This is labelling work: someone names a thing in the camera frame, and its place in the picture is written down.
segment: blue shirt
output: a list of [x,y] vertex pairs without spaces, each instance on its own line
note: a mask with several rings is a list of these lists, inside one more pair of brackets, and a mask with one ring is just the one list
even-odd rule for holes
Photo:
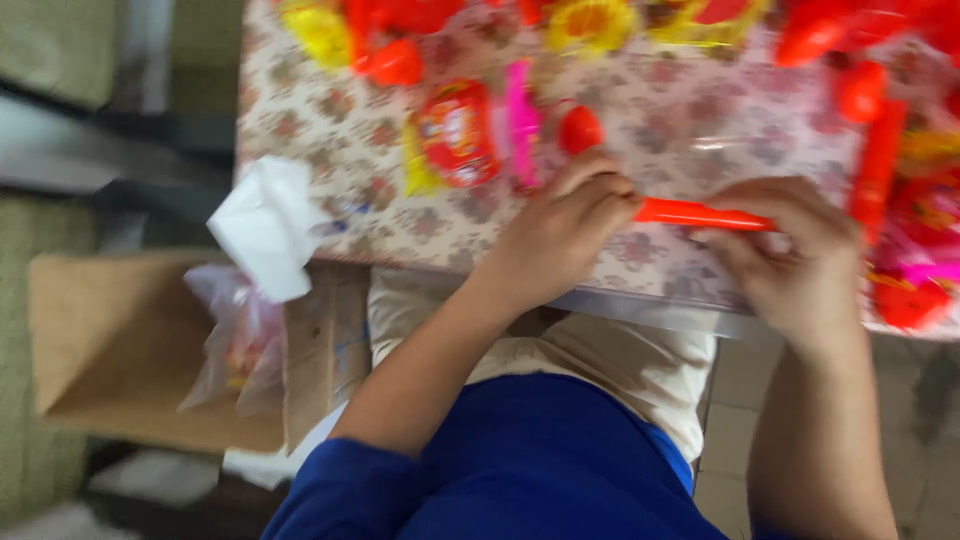
[[263,538],[725,538],[692,485],[663,431],[603,390],[506,376],[465,387],[420,459],[323,442]]

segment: white tissue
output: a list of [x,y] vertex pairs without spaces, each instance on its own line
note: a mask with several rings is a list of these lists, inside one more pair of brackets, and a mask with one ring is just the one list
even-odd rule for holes
[[316,231],[333,219],[310,201],[310,165],[260,158],[206,225],[227,255],[276,303],[310,290],[303,266],[320,246]]

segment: tiled floor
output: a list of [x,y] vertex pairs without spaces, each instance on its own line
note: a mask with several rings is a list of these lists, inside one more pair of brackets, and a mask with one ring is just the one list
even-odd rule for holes
[[[701,405],[706,437],[694,501],[733,539],[750,538],[747,455],[782,348],[772,333],[725,340]],[[960,346],[874,338],[884,472],[901,540],[960,539],[958,360]]]

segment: cardboard box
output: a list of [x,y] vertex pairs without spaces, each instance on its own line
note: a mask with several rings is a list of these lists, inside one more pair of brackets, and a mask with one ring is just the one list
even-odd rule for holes
[[282,412],[241,417],[235,396],[177,407],[206,358],[213,328],[183,282],[187,269],[224,256],[156,252],[121,257],[43,256],[30,266],[36,410],[45,420],[189,450],[296,448],[371,370],[369,272],[310,268],[313,290],[284,307]]

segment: person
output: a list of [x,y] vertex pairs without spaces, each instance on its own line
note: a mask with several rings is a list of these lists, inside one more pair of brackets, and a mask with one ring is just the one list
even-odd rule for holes
[[[641,197],[617,171],[599,152],[573,159],[445,301],[435,281],[374,273],[375,367],[264,539],[724,537],[691,498],[711,336],[584,314],[540,339],[504,335],[584,281],[631,222]],[[750,454],[754,538],[897,538],[858,228],[802,179],[708,204],[770,217],[791,240],[784,253],[697,232],[787,343]]]

